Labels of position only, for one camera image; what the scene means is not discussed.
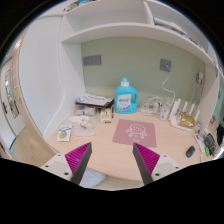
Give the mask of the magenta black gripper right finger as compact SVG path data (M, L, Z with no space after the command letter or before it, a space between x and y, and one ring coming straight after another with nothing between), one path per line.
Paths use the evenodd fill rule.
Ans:
M138 165L143 183L145 185L152 183L152 172L159 161L160 155L137 143L133 144L133 155Z

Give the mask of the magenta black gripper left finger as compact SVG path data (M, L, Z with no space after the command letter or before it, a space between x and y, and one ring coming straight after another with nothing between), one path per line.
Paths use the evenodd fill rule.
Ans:
M76 185L80 184L91 154L92 144L86 143L65 155L66 161L72 171L72 183Z

